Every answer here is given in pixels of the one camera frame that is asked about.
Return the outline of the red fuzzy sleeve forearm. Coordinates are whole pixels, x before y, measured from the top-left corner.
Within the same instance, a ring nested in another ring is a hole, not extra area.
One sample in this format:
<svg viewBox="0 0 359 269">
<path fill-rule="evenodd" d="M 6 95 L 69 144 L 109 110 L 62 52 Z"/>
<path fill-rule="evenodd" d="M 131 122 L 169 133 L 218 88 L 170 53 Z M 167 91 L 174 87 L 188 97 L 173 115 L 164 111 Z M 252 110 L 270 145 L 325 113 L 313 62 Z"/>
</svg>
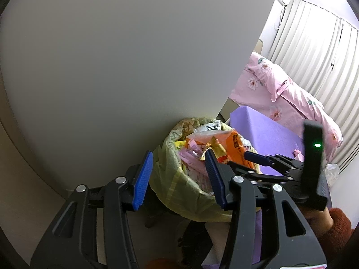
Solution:
<svg viewBox="0 0 359 269">
<path fill-rule="evenodd" d="M 331 208 L 329 214 L 333 225 L 328 232 L 318 238 L 328 262 L 333 261 L 347 244 L 352 233 L 352 224 L 339 208 Z"/>
</svg>

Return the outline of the person right hand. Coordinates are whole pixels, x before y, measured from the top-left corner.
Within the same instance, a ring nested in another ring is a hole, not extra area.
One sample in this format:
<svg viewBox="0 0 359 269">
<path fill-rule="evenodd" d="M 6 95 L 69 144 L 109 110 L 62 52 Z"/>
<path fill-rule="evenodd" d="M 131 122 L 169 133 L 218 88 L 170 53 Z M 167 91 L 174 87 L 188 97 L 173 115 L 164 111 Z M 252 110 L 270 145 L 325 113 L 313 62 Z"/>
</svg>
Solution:
<svg viewBox="0 0 359 269">
<path fill-rule="evenodd" d="M 333 219 L 328 208 L 323 211 L 310 210 L 308 208 L 300 208 L 301 213 L 310 224 L 316 237 L 322 237 L 329 232 L 333 226 Z"/>
</svg>

